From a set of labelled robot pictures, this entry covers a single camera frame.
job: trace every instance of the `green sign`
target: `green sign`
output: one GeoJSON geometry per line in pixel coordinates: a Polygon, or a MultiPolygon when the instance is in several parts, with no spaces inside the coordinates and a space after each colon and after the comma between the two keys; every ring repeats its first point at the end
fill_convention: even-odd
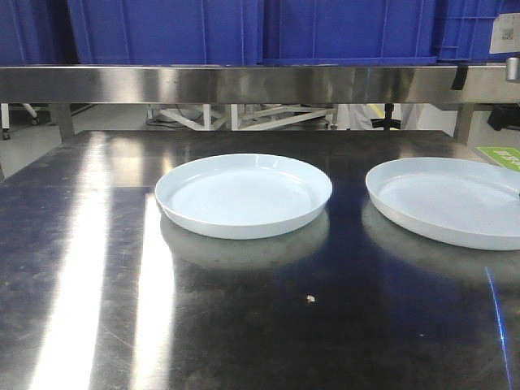
{"type": "Polygon", "coordinates": [[[518,149],[484,146],[477,149],[501,166],[520,172],[520,151],[518,149]]]}

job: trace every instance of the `stainless steel shelf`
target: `stainless steel shelf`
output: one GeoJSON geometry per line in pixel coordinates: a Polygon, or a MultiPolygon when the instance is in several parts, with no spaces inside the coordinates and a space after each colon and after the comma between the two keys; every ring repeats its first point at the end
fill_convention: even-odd
{"type": "Polygon", "coordinates": [[[502,64],[430,67],[0,67],[0,102],[493,103],[520,101],[502,64]],[[453,82],[465,80],[456,90],[453,82]]]}

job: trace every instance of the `black strap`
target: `black strap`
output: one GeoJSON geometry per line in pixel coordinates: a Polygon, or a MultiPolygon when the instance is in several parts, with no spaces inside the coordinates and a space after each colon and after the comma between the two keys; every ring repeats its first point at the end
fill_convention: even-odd
{"type": "Polygon", "coordinates": [[[452,90],[462,91],[466,83],[466,77],[468,76],[468,69],[469,67],[467,65],[457,66],[457,73],[455,73],[455,78],[453,79],[452,90]]]}

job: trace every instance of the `blue plastic crate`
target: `blue plastic crate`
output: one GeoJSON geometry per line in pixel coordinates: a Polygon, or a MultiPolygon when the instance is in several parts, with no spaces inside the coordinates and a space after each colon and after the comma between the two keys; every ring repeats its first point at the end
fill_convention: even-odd
{"type": "Polygon", "coordinates": [[[515,12],[518,0],[437,0],[434,52],[440,61],[503,61],[511,54],[489,54],[493,22],[515,12]]]}
{"type": "Polygon", "coordinates": [[[436,0],[266,0],[264,63],[428,64],[436,0]]]}
{"type": "Polygon", "coordinates": [[[256,64],[263,0],[69,0],[82,63],[256,64]]]}
{"type": "Polygon", "coordinates": [[[0,0],[0,65],[77,63],[67,0],[0,0]]]}

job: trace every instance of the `white plate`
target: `white plate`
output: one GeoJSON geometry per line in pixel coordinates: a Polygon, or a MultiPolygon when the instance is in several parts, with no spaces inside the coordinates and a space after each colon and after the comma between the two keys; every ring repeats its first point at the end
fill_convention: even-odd
{"type": "Polygon", "coordinates": [[[319,215],[331,193],[331,181],[318,168],[269,154],[188,162],[155,187],[173,222],[204,236],[236,240],[296,230],[319,215]]]}
{"type": "Polygon", "coordinates": [[[403,158],[366,175],[375,207],[422,236],[475,249],[520,249],[520,174],[454,158],[403,158]]]}

